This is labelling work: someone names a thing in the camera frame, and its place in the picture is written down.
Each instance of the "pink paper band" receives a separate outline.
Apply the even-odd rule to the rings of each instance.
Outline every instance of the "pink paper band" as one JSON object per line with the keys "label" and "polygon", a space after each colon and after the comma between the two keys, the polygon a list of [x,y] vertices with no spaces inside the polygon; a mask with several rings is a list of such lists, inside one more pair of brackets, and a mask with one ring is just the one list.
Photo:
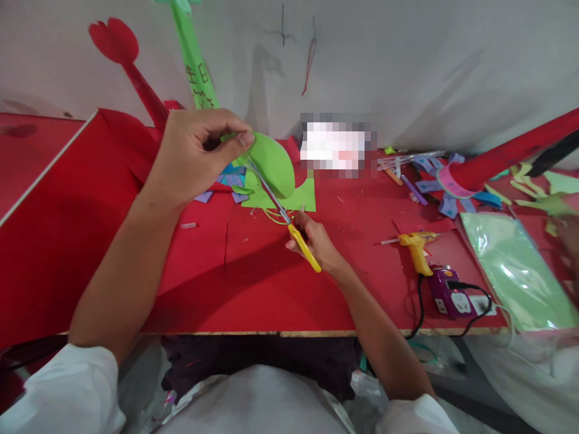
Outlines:
{"label": "pink paper band", "polygon": [[440,182],[440,185],[442,186],[442,188],[445,189],[445,191],[448,194],[456,197],[457,199],[467,199],[469,197],[474,196],[477,192],[472,192],[470,190],[461,187],[452,177],[450,167],[453,164],[460,164],[460,163],[451,163],[438,170],[438,172],[436,173],[436,178],[438,179],[438,182]]}

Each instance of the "scissors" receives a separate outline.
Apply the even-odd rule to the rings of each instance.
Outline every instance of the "scissors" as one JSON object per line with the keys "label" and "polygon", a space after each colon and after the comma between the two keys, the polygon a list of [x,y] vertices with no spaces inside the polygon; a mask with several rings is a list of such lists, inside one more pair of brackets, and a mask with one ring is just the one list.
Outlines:
{"label": "scissors", "polygon": [[269,195],[269,197],[271,198],[272,202],[275,204],[275,206],[277,207],[279,214],[282,216],[282,218],[285,220],[286,224],[288,225],[288,229],[289,229],[289,233],[291,234],[291,236],[296,240],[298,246],[302,249],[302,253],[304,254],[304,256],[306,257],[306,259],[308,260],[308,262],[310,263],[310,265],[312,266],[312,268],[314,269],[315,272],[321,272],[321,267],[320,264],[318,264],[318,262],[316,261],[314,255],[312,255],[311,250],[309,249],[308,245],[306,244],[306,242],[303,240],[303,236],[302,234],[298,231],[298,229],[296,229],[296,227],[292,224],[291,222],[291,218],[288,215],[287,211],[285,210],[284,207],[282,207],[281,203],[279,203],[279,201],[277,200],[275,194],[271,191],[270,186],[267,184],[267,182],[265,182],[263,176],[261,175],[261,173],[259,172],[259,169],[256,167],[255,164],[253,164],[253,161],[251,161],[249,158],[247,159],[247,161],[249,162],[250,166],[252,167],[253,171],[258,175],[262,185],[264,186],[265,191],[267,191],[267,194]]}

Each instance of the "yellow scissors handle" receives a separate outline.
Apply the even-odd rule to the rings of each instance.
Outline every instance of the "yellow scissors handle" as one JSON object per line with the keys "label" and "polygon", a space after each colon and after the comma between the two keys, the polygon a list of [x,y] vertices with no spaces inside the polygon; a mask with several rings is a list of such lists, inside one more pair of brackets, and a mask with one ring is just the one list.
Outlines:
{"label": "yellow scissors handle", "polygon": [[303,254],[305,255],[306,259],[308,260],[314,271],[321,272],[320,264],[318,264],[314,255],[312,255],[312,252],[310,251],[308,245],[303,240],[302,234],[300,234],[300,232],[296,229],[296,227],[293,226],[291,223],[289,224],[288,229],[289,233],[291,233],[291,236],[294,237],[294,239],[296,240],[298,246],[300,246],[300,249],[302,249]]}

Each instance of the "white wall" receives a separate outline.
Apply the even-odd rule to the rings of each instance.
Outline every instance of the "white wall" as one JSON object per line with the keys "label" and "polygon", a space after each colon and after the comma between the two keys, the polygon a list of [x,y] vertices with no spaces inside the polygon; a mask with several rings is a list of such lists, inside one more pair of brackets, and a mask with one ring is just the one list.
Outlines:
{"label": "white wall", "polygon": [[[274,137],[301,112],[369,112],[381,145],[499,145],[579,107],[575,0],[204,0],[194,22],[222,107]],[[317,49],[302,96],[312,15]],[[150,0],[0,0],[0,111],[86,118],[95,107],[151,124],[87,27],[124,20],[162,99],[190,107],[167,5]],[[579,155],[567,167],[579,167]]]}

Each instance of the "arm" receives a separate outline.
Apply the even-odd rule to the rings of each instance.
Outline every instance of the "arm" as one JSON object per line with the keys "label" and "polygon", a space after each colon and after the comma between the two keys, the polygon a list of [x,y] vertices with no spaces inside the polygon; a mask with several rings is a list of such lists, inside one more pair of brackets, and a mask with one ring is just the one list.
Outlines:
{"label": "arm", "polygon": [[[423,394],[435,397],[418,357],[350,264],[336,250],[323,225],[303,212],[298,213],[294,223],[306,232],[310,249],[321,268],[340,287],[352,314],[358,339],[388,398],[416,400]],[[293,240],[288,241],[286,247],[301,253]]]}
{"label": "arm", "polygon": [[[231,132],[238,134],[204,149]],[[70,343],[102,346],[122,363],[153,308],[179,214],[253,140],[228,110],[171,112],[147,182],[78,302]]]}

